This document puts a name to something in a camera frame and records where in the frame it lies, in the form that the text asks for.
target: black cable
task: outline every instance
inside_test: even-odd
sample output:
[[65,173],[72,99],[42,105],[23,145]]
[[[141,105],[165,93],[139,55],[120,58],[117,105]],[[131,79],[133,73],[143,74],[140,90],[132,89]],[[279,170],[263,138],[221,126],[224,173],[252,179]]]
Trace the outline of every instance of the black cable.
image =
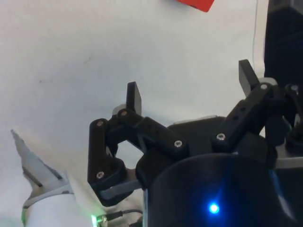
[[142,210],[138,210],[138,209],[130,209],[130,210],[124,210],[123,214],[129,214],[129,213],[139,213],[139,214],[143,214]]
[[106,214],[107,221],[114,220],[116,218],[122,217],[124,214],[129,214],[129,213],[140,213],[143,214],[142,210],[138,209],[130,209],[130,210],[123,210],[123,211],[117,211],[111,214]]

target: black cylindrical base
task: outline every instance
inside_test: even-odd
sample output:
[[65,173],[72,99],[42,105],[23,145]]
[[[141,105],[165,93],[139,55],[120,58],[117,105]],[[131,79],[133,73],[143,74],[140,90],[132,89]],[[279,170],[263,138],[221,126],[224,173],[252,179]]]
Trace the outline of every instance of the black cylindrical base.
[[268,169],[237,155],[185,159],[148,189],[148,227],[295,227]]

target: green led light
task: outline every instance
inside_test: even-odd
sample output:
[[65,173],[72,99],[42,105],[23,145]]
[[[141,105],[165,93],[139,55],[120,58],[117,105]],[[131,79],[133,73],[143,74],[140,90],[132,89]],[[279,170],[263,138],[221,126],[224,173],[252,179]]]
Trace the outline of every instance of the green led light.
[[98,227],[98,222],[96,216],[91,216],[91,221],[93,223],[93,227]]

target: red block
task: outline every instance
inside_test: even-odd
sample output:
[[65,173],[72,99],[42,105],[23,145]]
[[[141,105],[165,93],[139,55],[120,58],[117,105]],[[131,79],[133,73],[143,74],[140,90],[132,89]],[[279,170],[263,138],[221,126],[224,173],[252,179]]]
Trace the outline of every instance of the red block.
[[214,0],[178,0],[181,3],[195,7],[203,12],[208,12]]

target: white surface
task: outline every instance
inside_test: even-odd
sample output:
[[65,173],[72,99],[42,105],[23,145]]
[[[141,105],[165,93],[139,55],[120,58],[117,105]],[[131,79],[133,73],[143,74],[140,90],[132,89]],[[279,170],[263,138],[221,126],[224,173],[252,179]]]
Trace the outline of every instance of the white surface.
[[[0,127],[86,188],[89,123],[110,118],[128,82],[143,115],[165,125],[226,115],[244,98],[238,60],[262,76],[266,9],[267,0],[216,0],[208,13],[174,0],[2,0]],[[134,167],[141,154],[121,148]]]
[[10,131],[0,131],[0,226],[21,227],[21,212],[32,189]]
[[90,227],[91,215],[79,207],[73,195],[52,196],[35,203],[27,211],[26,227],[44,226]]

